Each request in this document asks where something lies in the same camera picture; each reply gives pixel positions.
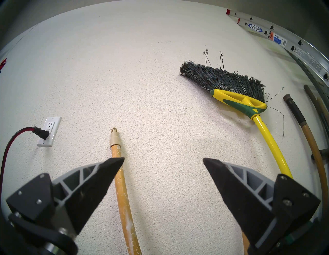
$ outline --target tool handle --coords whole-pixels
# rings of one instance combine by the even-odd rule
[[[267,145],[269,146],[274,156],[276,163],[279,166],[281,173],[292,178],[292,174],[289,170],[288,164],[285,158],[283,157],[282,152],[280,151],[278,145],[276,144],[273,136],[271,135],[270,131],[266,127],[265,123],[263,122],[262,118],[259,115],[256,115],[253,117],[252,120],[256,123],[259,131],[262,133]]]
[[[241,230],[241,233],[242,233],[242,242],[243,242],[243,252],[244,252],[244,255],[248,255],[248,247],[250,245],[250,242],[242,230]]]
[[[324,116],[324,113],[321,113],[321,114],[319,115],[319,117],[320,117],[320,120],[321,120],[321,122],[322,122],[322,124],[323,124],[324,130],[325,130],[326,133],[327,133],[327,137],[329,137],[329,125],[328,125],[328,123],[327,123],[327,121],[326,121],[326,117]]]
[[[328,156],[329,156],[329,149],[320,150],[320,155],[321,155],[322,159],[328,158]]]
[[[318,97],[316,99],[316,101],[318,102],[319,107],[320,107],[320,111],[323,114],[323,116],[325,118],[325,121],[327,122],[327,125],[328,125],[329,124],[329,112],[328,112],[327,108],[324,106],[324,104],[323,104],[323,102],[322,102],[322,100],[321,100],[320,97]]]
[[[293,99],[290,97],[289,94],[287,94],[283,97],[283,100],[288,104],[289,108],[293,112],[298,123],[302,127],[305,138],[306,138],[306,140],[311,148],[311,151],[314,155],[317,171],[318,171],[319,177],[320,177],[321,192],[322,192],[322,218],[324,218],[324,217],[326,217],[327,209],[328,209],[328,184],[327,184],[327,176],[326,176],[326,172],[324,170],[324,165],[323,165],[323,161],[322,161],[322,157],[321,157],[319,148],[316,144],[316,141],[314,139],[314,136],[313,136],[309,126],[307,125],[307,123],[305,121],[304,116],[302,115],[300,109],[295,104]]]
[[[321,192],[322,192],[322,219],[326,216],[328,210],[328,184],[327,176],[324,169],[322,157],[319,151],[319,148],[316,144],[312,131],[309,126],[306,124],[302,127],[303,133],[306,137],[306,140],[311,148],[311,151],[314,155],[314,160],[316,163],[317,171],[320,177]]]
[[[116,128],[111,129],[110,144],[111,144],[112,157],[113,158],[121,157],[120,139]],[[116,198],[118,201],[121,225],[122,225],[123,235],[126,241],[128,253],[129,255],[141,255],[142,252],[139,247],[133,216],[130,210],[126,181],[123,174],[123,167],[120,167],[118,173],[114,178],[114,181],[115,181]]]
[[[302,112],[300,111],[300,109],[298,108],[298,106],[296,105],[296,103],[293,101],[293,99],[290,97],[290,94],[286,94],[283,97],[283,100],[287,103],[287,105],[289,106],[291,112],[293,113],[293,115],[295,116],[298,124],[303,127],[304,125],[306,125],[306,120],[302,114]]]
[[[309,96],[310,100],[312,101],[316,111],[318,112],[318,114],[320,115],[321,113],[321,108],[320,108],[320,105],[319,105],[319,102],[316,100],[314,94],[312,93],[310,87],[308,85],[304,85],[304,90],[306,92],[306,94]]]

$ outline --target broom bristles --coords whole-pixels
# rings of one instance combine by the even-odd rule
[[[194,81],[200,87],[211,91],[221,89],[246,95],[265,103],[264,85],[253,77],[230,73],[222,69],[184,62],[180,74]]]

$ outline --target wooden pole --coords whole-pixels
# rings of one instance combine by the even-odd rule
[[[302,126],[302,130],[313,153],[317,171],[320,177],[320,185],[322,191],[322,219],[324,219],[327,216],[327,210],[328,210],[328,184],[327,184],[326,171],[324,169],[322,156],[320,154],[319,148],[316,144],[316,141],[314,139],[314,136],[309,126],[307,124]]]
[[[111,129],[110,139],[111,151],[113,158],[121,157],[121,146],[119,134],[116,128]],[[123,174],[123,167],[121,167],[115,178],[116,198],[118,200],[118,207],[121,219],[123,235],[126,241],[126,246],[129,255],[141,255],[142,252],[139,247],[133,217],[130,211],[126,181]]]
[[[246,237],[246,235],[242,231],[241,231],[241,233],[242,233],[244,255],[248,255],[248,247],[249,247],[250,243],[249,243],[249,240]]]
[[[323,113],[324,118],[325,118],[326,121],[327,121],[327,124],[329,125],[329,113],[328,113],[327,108],[324,106],[324,104],[323,104],[323,102],[322,102],[322,100],[321,100],[320,97],[318,97],[316,100],[318,101],[318,103],[319,103],[319,107],[320,107],[320,110],[321,110],[321,112]]]

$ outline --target yellow broom handle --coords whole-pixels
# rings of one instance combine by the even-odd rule
[[[289,176],[290,178],[292,178],[291,172],[289,170],[289,167],[287,165],[287,162],[285,160],[285,158],[283,157],[278,145],[276,144],[273,136],[271,135],[271,133],[269,132],[268,128],[266,127],[265,123],[263,122],[262,118],[259,115],[256,115],[255,117],[253,117],[252,119],[259,131],[262,133],[267,145],[269,146],[276,163],[279,166],[279,169],[281,171],[281,173]]]

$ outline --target green band on handle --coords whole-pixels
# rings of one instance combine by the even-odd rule
[[[230,100],[227,100],[227,99],[224,99],[223,102],[225,104],[237,109],[238,111],[244,113],[249,118],[251,118],[255,114],[260,114],[263,111],[265,111],[265,109],[262,109],[262,108],[257,108],[255,106],[247,106],[247,105],[244,105],[244,104],[239,104],[237,102],[233,102],[233,101],[230,101]]]

